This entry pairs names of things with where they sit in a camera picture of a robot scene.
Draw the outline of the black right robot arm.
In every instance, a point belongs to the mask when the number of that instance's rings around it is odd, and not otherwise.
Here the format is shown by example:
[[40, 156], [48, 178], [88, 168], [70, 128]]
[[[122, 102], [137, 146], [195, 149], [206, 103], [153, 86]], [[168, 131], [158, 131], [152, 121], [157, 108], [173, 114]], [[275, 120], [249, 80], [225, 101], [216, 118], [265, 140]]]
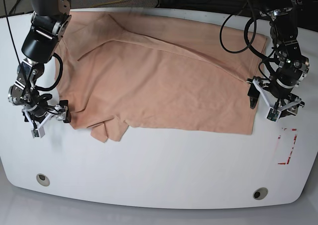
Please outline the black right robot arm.
[[[57, 87], [63, 74], [63, 62], [55, 52], [71, 20], [71, 0], [31, 0], [33, 14], [30, 30], [23, 42], [25, 59], [19, 62], [17, 79], [9, 88], [8, 100], [12, 105], [22, 106], [25, 122], [42, 123], [47, 116], [58, 114], [48, 104], [49, 93]], [[59, 62], [59, 72], [50, 87], [36, 85], [44, 73], [44, 65], [52, 58]]]

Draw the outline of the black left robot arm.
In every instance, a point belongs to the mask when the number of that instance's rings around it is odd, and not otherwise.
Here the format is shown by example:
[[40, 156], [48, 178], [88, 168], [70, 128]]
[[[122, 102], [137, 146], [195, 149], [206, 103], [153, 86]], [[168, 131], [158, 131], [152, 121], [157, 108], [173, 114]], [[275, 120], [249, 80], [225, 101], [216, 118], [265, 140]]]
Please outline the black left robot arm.
[[[260, 65], [265, 65], [269, 75], [254, 76], [247, 79], [250, 108], [254, 109], [259, 97], [262, 97], [268, 107], [266, 118], [272, 122], [286, 116], [296, 116], [298, 109], [304, 107], [304, 102], [292, 93], [295, 87], [307, 76], [310, 68], [309, 59], [302, 55], [298, 43], [298, 28], [295, 21], [294, 7], [291, 0], [257, 0], [259, 8], [254, 8], [251, 0], [246, 0], [252, 17], [246, 23], [243, 37], [246, 46], [238, 50], [242, 53], [251, 50], [261, 59]], [[248, 30], [252, 25], [257, 28], [257, 20], [266, 17], [270, 24], [272, 52], [269, 56], [262, 54], [253, 47], [256, 35], [248, 38]]]

